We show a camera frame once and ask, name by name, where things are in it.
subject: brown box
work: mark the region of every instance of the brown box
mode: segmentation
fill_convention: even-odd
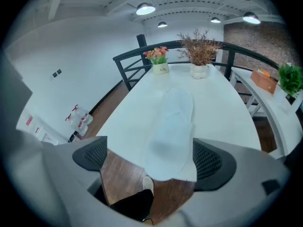
[[[271,94],[274,93],[276,88],[276,81],[272,78],[269,78],[264,74],[257,72],[256,70],[252,71],[250,78],[258,87],[266,90],[267,92],[270,92]]]

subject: white wall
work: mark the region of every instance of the white wall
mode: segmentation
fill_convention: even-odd
[[[91,110],[122,79],[112,58],[138,48],[136,35],[142,33],[137,23],[79,17],[22,36],[6,53],[33,92],[27,109],[68,139],[74,130],[65,118],[76,104]],[[62,74],[50,81],[58,69]]]
[[[184,19],[183,21],[167,21],[168,26],[163,28],[158,28],[158,23],[159,21],[156,19],[152,19],[151,21],[147,20],[144,23],[145,37],[148,45],[179,40],[177,34],[192,34],[196,28],[198,28],[200,32],[207,29],[209,39],[215,38],[217,41],[223,41],[224,29],[222,23],[214,24],[210,21],[194,21]],[[167,54],[168,62],[179,61],[178,56],[179,53],[176,50],[169,51]],[[216,61],[222,61],[222,51],[217,54]]]

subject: flower pot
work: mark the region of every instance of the flower pot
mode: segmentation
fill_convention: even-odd
[[[277,84],[274,91],[274,98],[277,102],[281,103],[285,97],[287,96],[287,92],[285,92],[279,84]]]
[[[207,77],[208,65],[196,66],[194,64],[190,65],[190,75],[194,79],[201,79]]]
[[[169,72],[169,66],[166,63],[152,65],[152,71],[155,75],[161,75]]]
[[[297,98],[293,102],[293,104],[290,106],[289,113],[295,113],[297,112],[298,108],[301,105],[301,102],[303,101],[303,90],[299,92],[297,95]]]

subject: black pants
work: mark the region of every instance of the black pants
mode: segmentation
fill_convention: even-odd
[[[110,207],[127,217],[143,221],[150,213],[152,202],[153,194],[151,190],[145,189],[110,205]]]

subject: brick wall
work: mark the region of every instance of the brick wall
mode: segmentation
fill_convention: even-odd
[[[279,65],[286,62],[302,66],[292,39],[285,25],[275,22],[261,22],[253,25],[246,22],[224,25],[224,41],[246,47],[270,58]],[[222,62],[227,63],[228,51],[223,52]],[[272,77],[278,79],[277,70],[246,55],[236,53],[234,65],[251,69],[265,69]],[[241,85],[236,88],[248,92]]]

